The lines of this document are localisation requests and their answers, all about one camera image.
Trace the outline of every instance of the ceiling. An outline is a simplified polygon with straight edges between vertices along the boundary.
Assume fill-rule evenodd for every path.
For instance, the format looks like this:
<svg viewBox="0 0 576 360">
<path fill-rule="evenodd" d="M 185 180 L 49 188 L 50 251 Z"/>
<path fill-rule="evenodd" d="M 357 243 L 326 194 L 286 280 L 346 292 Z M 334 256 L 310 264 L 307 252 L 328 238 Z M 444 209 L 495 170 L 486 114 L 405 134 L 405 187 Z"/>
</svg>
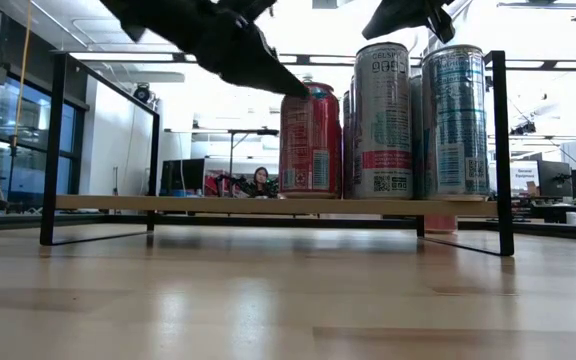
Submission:
<svg viewBox="0 0 576 360">
<path fill-rule="evenodd" d="M 119 23 L 98 0 L 33 0 L 33 31 L 59 49 L 69 51 L 177 51 L 161 37 L 147 33 L 134 44 Z M 474 0 L 455 21 L 457 36 L 451 43 L 470 43 L 484 49 L 504 49 L 509 59 L 576 58 L 574 11 L 517 10 L 498 7 L 498 0 Z M 353 55 L 368 42 L 361 37 L 379 0 L 354 0 L 338 9 L 312 9 L 312 0 L 279 0 L 274 17 L 268 12 L 257 21 L 268 43 L 284 54 Z M 463 5 L 464 1 L 454 4 Z M 27 0 L 0 0 L 0 9 L 25 23 Z M 428 45 L 428 31 L 407 29 L 375 40 L 397 41 L 421 54 Z M 106 66 L 100 66 L 109 79 Z M 347 89 L 350 67 L 291 67 L 297 76 L 312 75 L 314 80 L 335 88 L 338 96 Z M 113 66 L 115 72 L 183 73 L 186 101 L 194 117 L 218 123 L 225 119 L 266 122 L 276 127 L 278 117 L 271 114 L 281 96 L 239 88 L 221 82 L 216 76 L 189 64 L 144 64 Z M 576 73 L 509 72 L 508 97 L 511 125 L 526 118 L 537 123 L 539 133 L 576 134 Z M 490 122 L 489 133 L 494 130 Z"/>
</svg>

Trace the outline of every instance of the ceiling light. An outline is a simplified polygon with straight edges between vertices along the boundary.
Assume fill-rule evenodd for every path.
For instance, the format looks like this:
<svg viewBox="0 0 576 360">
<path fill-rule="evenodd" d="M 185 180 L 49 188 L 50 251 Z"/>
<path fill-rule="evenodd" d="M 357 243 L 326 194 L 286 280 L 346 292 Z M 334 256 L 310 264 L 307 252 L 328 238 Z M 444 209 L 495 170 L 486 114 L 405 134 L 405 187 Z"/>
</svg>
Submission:
<svg viewBox="0 0 576 360">
<path fill-rule="evenodd" d="M 81 61 L 117 61 L 117 62 L 172 62 L 172 54 L 161 53 L 119 53 L 119 52 L 74 52 L 72 57 Z"/>
<path fill-rule="evenodd" d="M 296 63 L 297 62 L 297 57 L 294 55 L 279 55 L 279 61 L 282 64 L 285 63 Z"/>
<path fill-rule="evenodd" d="M 313 64 L 339 64 L 354 65 L 354 56 L 310 56 L 310 62 Z"/>
<path fill-rule="evenodd" d="M 539 69 L 542 66 L 544 66 L 543 60 L 506 60 L 506 70 L 512 70 L 513 68 Z"/>
<path fill-rule="evenodd" d="M 164 132 L 180 134 L 228 134 L 227 129 L 164 129 Z"/>
</svg>

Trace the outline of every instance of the wooden plank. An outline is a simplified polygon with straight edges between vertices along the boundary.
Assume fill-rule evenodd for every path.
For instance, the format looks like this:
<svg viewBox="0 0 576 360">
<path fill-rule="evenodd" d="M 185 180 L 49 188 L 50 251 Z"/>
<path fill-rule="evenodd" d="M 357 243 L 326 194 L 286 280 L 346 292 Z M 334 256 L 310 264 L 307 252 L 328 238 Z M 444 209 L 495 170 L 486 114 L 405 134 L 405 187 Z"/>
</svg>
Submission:
<svg viewBox="0 0 576 360">
<path fill-rule="evenodd" d="M 426 200 L 228 199 L 149 196 L 59 195 L 58 209 L 195 211 L 234 214 L 497 214 L 495 202 Z"/>
</svg>

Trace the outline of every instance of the woman with dark hair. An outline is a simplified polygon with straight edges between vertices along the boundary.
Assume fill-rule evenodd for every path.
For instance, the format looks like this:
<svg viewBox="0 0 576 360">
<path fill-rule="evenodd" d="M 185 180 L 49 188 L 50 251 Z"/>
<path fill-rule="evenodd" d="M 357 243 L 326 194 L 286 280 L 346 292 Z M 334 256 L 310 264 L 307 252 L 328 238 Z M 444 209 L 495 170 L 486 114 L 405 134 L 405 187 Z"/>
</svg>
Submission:
<svg viewBox="0 0 576 360">
<path fill-rule="evenodd" d="M 268 180 L 268 170 L 263 166 L 255 170 L 252 182 L 248 182 L 243 176 L 233 178 L 219 175 L 216 179 L 217 184 L 220 184 L 223 179 L 228 179 L 232 184 L 237 185 L 243 193 L 253 198 L 277 198 L 279 193 L 278 179 Z"/>
<path fill-rule="evenodd" d="M 253 190 L 254 193 L 250 194 L 252 197 L 277 197 L 276 181 L 268 180 L 268 169 L 265 167 L 261 166 L 255 170 L 253 183 L 255 189 Z"/>
</svg>

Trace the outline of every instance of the cable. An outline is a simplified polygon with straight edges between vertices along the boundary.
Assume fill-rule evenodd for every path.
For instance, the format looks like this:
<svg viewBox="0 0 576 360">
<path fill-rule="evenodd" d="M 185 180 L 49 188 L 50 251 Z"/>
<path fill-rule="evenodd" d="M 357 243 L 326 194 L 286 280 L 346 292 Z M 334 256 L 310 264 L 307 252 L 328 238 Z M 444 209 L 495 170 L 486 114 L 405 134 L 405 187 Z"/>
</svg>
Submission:
<svg viewBox="0 0 576 360">
<path fill-rule="evenodd" d="M 137 114 L 137 106 L 133 105 L 133 110 L 132 110 L 132 124 L 130 125 L 130 139 L 128 140 L 128 152 L 126 153 L 126 162 L 124 164 L 124 176 L 123 179 L 121 180 L 121 190 L 123 193 L 123 190 L 125 190 L 125 185 L 126 185 L 126 176 L 128 174 L 128 162 L 130 161 L 130 150 L 132 148 L 132 137 L 133 134 L 135 132 L 135 117 Z"/>
<path fill-rule="evenodd" d="M 183 146 L 181 146 L 181 133 L 177 133 L 177 135 L 179 137 L 179 176 L 181 176 L 181 188 L 184 190 L 184 196 L 186 196 L 186 180 L 184 179 L 184 156 Z"/>
<path fill-rule="evenodd" d="M 555 142 L 552 141 L 552 139 L 548 139 L 548 141 L 550 141 L 551 144 L 553 144 L 554 146 L 556 146 L 556 147 L 559 149 L 559 151 L 561 151 L 564 155 L 568 156 L 568 157 L 570 158 L 570 160 L 574 161 L 575 164 L 576 164 L 575 158 L 572 157 L 572 156 L 570 156 L 570 154 L 568 154 L 567 152 L 565 152 L 564 149 L 561 148 L 561 145 L 555 144 Z"/>
<path fill-rule="evenodd" d="M 150 134 L 148 135 L 148 142 L 146 143 L 146 162 L 147 165 L 150 164 L 150 142 L 152 141 L 152 126 L 150 127 Z M 146 167 L 144 173 L 146 173 L 146 176 L 142 176 L 141 177 L 141 185 L 139 186 L 139 195 L 143 195 L 144 193 L 144 182 L 146 177 L 150 174 L 150 167 Z"/>
<path fill-rule="evenodd" d="M 520 114 L 524 119 L 526 119 L 526 121 L 528 121 L 529 123 L 532 123 L 532 120 L 528 119 L 528 117 L 527 117 L 526 115 L 524 115 L 524 113 L 523 113 L 521 110 L 519 110 L 519 108 L 517 107 L 517 105 L 515 105 L 515 103 L 512 102 L 512 100 L 511 100 L 510 98 L 508 98 L 508 102 L 510 103 L 510 105 L 512 105 L 512 107 L 515 108 L 515 110 L 517 110 L 517 112 L 519 112 L 519 114 Z"/>
</svg>

